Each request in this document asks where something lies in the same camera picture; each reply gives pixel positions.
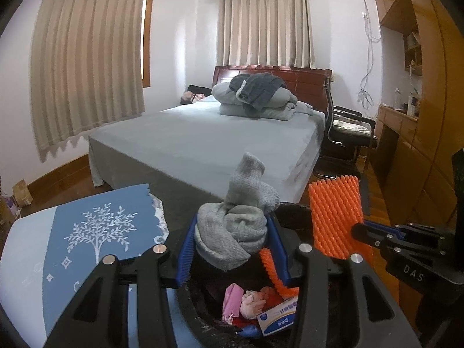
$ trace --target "gray bed sheet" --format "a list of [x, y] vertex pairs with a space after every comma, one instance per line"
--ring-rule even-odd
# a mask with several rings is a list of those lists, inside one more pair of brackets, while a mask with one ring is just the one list
[[262, 180], [281, 201], [300, 201], [319, 157], [324, 114], [289, 121], [219, 114], [198, 102], [101, 127], [89, 137], [95, 186], [148, 183], [164, 206], [169, 229], [189, 223], [198, 208], [224, 199], [229, 178], [250, 152], [266, 166]]

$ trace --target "folded blanket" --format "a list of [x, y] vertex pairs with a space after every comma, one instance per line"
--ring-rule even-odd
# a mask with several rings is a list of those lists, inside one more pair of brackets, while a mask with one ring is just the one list
[[305, 113], [307, 115], [312, 115], [314, 112], [312, 106], [297, 101], [295, 103], [287, 103], [285, 106], [279, 108], [263, 108], [261, 111], [253, 113], [252, 115], [249, 114], [248, 111], [243, 110], [242, 106], [238, 105], [228, 105], [228, 104], [221, 104], [219, 107], [219, 113], [221, 115], [228, 115], [228, 116], [241, 116], [244, 118], [265, 118], [265, 119], [276, 119], [276, 120], [289, 120], [294, 113]]
[[287, 86], [282, 78], [264, 72], [235, 76], [229, 88], [237, 93], [236, 97], [243, 102], [244, 108], [260, 111], [267, 106], [277, 89]]
[[223, 203], [203, 204], [195, 226], [196, 249], [216, 268], [244, 264], [266, 242], [266, 214], [279, 206], [277, 191], [261, 181], [264, 164], [245, 153], [229, 183]]
[[[229, 88], [230, 82], [222, 82], [214, 85], [212, 94], [221, 103], [230, 105], [242, 105], [236, 97], [236, 93]], [[296, 103], [298, 99], [291, 93], [290, 90], [285, 88], [278, 88], [272, 96], [271, 100], [265, 107], [277, 108], [283, 107], [287, 102]]]

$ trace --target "chair armrest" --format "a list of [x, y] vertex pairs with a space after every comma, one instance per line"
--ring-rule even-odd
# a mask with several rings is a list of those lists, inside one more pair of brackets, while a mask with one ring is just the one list
[[353, 113], [343, 112], [343, 111], [337, 111], [336, 114], [340, 115], [340, 116], [343, 116], [345, 118], [350, 118], [350, 119], [353, 119], [353, 120], [357, 120], [358, 122], [367, 123], [367, 124], [369, 124], [371, 126], [372, 131], [374, 131], [375, 121], [372, 120], [372, 119], [365, 118], [365, 117], [359, 116], [359, 115], [355, 115]]
[[359, 111], [354, 111], [354, 110], [350, 110], [349, 108], [344, 108], [344, 107], [341, 107], [341, 106], [335, 106], [333, 108], [334, 111], [338, 110], [338, 111], [344, 111], [344, 112], [348, 112], [348, 113], [353, 113], [354, 115], [357, 115], [357, 116], [363, 116], [362, 113], [360, 113]]

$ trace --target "wooden window frame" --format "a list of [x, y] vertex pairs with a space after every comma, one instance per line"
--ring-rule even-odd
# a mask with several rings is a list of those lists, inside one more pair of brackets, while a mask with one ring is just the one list
[[147, 0], [145, 6], [145, 18], [143, 20], [143, 43], [142, 43], [142, 87], [150, 87], [150, 28], [151, 28], [151, 11], [153, 0]]

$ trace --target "wooden floor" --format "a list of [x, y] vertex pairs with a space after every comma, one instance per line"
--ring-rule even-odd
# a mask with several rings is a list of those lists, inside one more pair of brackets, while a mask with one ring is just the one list
[[[364, 159], [362, 157], [358, 160], [357, 165], [359, 169], [363, 168]], [[369, 183], [371, 214], [370, 216], [365, 216], [365, 218], [373, 222], [389, 225], [390, 220], [388, 218], [387, 208], [380, 191], [379, 183], [371, 166], [368, 168], [367, 178]], [[317, 178], [312, 177], [309, 180], [309, 183], [315, 180], [317, 180]], [[107, 184], [104, 184], [101, 187], [94, 187], [90, 175], [90, 169], [86, 166], [72, 174], [69, 174], [57, 184], [50, 185], [50, 187], [44, 189], [39, 195], [35, 195], [32, 204], [23, 208], [21, 215], [27, 216], [42, 209], [110, 190], [111, 187]], [[309, 204], [307, 189], [305, 190], [300, 202], [306, 205]], [[374, 269], [384, 284], [388, 287], [395, 300], [398, 302], [398, 279], [385, 271], [385, 260], [380, 256], [379, 250], [374, 250]]]

